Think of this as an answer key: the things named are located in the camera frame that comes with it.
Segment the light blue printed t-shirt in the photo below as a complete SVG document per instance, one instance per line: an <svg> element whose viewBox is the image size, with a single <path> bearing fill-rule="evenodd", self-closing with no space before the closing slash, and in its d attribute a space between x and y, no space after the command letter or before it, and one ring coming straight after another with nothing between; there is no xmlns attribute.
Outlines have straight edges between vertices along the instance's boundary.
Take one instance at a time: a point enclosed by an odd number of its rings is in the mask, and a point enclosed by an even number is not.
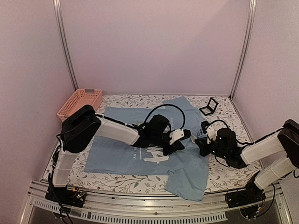
<svg viewBox="0 0 299 224"><path fill-rule="evenodd" d="M200 124L204 118L185 97L166 100L183 110L184 128L197 138L203 137ZM104 115L129 124L145 120L151 109L106 107ZM182 125L182 114L173 107L162 107L154 114L161 114L174 129ZM208 180L208 159L199 154L199 148L190 138L183 140L184 150L163 156L162 150L134 148L117 140L94 137L84 172L116 175L168 175L165 190L192 201L202 201Z"/></svg>

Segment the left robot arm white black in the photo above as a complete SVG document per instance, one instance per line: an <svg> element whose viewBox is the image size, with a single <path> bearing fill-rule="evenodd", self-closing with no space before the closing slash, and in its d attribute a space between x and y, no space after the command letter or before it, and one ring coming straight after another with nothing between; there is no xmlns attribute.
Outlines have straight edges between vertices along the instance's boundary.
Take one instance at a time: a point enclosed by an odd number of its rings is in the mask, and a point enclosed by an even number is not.
<svg viewBox="0 0 299 224"><path fill-rule="evenodd" d="M56 136L58 145L52 157L52 173L48 176L53 187L51 194L60 203L69 199L65 188L72 164L93 137L105 137L137 148L157 147L167 156L183 150L181 141L190 136L191 132L183 126L172 129L169 120L160 114L149 113L143 123L135 125L97 114L91 105L85 105L63 121L61 133Z"/></svg>

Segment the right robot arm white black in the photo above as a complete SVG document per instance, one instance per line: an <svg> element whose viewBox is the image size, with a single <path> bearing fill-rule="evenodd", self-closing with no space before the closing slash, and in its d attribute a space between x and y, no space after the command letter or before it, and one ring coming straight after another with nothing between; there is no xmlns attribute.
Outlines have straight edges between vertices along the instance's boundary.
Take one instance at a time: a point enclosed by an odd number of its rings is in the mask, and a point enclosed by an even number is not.
<svg viewBox="0 0 299 224"><path fill-rule="evenodd" d="M238 142L235 132L228 127L215 130L207 121L202 122L201 127L205 137L192 137L199 154L202 157L213 154L224 159L229 167L241 169L272 154L284 154L247 184L241 196L245 203L252 203L259 197L259 189L263 190L299 167L299 125L292 119L252 143Z"/></svg>

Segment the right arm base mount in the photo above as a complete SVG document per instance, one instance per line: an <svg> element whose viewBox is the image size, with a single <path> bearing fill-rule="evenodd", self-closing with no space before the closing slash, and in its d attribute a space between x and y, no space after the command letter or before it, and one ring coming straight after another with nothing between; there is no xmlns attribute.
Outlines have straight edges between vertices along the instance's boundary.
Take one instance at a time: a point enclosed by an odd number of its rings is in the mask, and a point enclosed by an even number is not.
<svg viewBox="0 0 299 224"><path fill-rule="evenodd" d="M266 196L263 190L251 190L251 189L244 189L244 190L237 190L235 192L227 192L225 194L225 201L228 204L229 208L235 208L240 206L249 205L251 203L257 203L257 205L251 208L239 209L240 214L247 220L257 219L265 215L274 204L274 199L276 195L276 188L275 185L271 184L273 188L273 195L270 205L265 209L266 204Z"/></svg>

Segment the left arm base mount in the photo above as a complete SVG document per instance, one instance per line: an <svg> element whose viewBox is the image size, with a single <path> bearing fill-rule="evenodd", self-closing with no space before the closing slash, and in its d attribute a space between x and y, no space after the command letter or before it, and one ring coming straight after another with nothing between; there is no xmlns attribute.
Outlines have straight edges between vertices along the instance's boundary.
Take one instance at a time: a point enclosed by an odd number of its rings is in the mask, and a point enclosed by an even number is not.
<svg viewBox="0 0 299 224"><path fill-rule="evenodd" d="M48 190L45 199L57 202L62 205L82 208L85 203L86 192L78 187L68 189L67 186L55 187L52 181L52 174L48 174Z"/></svg>

